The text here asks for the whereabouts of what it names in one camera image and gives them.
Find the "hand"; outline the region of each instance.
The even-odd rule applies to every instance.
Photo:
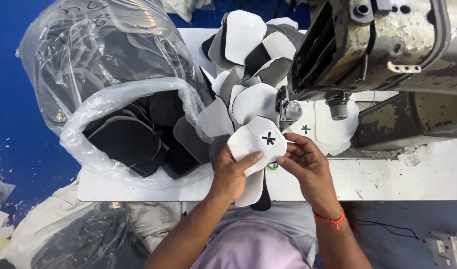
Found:
[[[284,136],[294,143],[288,143],[286,154],[277,158],[278,164],[298,179],[303,197],[315,213],[327,219],[341,217],[326,156],[310,138],[291,133]]]
[[[216,199],[228,207],[238,199],[245,188],[245,175],[243,172],[256,164],[262,156],[261,151],[248,154],[243,159],[235,159],[227,145],[218,155],[215,176],[208,192],[208,199]]]

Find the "lavender shirt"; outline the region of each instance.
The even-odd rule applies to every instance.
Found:
[[[310,269],[295,241],[264,220],[236,221],[210,235],[192,269]]]

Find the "fingernail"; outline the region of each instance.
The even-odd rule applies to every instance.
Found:
[[[284,162],[285,162],[285,159],[283,157],[277,157],[277,163],[279,165],[283,165]]]

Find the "red thread bracelet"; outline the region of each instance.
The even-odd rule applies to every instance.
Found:
[[[345,211],[343,209],[341,209],[341,217],[339,217],[338,219],[336,220],[330,220],[330,219],[327,219],[327,218],[324,218],[320,215],[318,215],[317,213],[313,212],[313,214],[315,214],[315,219],[316,220],[319,220],[319,221],[322,221],[322,222],[326,222],[326,223],[333,223],[333,224],[336,224],[336,228],[340,231],[340,225],[339,223],[341,223],[342,221],[345,220]]]

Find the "left hand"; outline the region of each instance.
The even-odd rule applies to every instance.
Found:
[[[227,207],[235,202],[242,195],[245,188],[245,175],[243,172],[256,164],[261,156],[261,151],[257,151],[235,162],[230,149],[225,145],[218,156],[215,176],[207,198],[217,199]]]

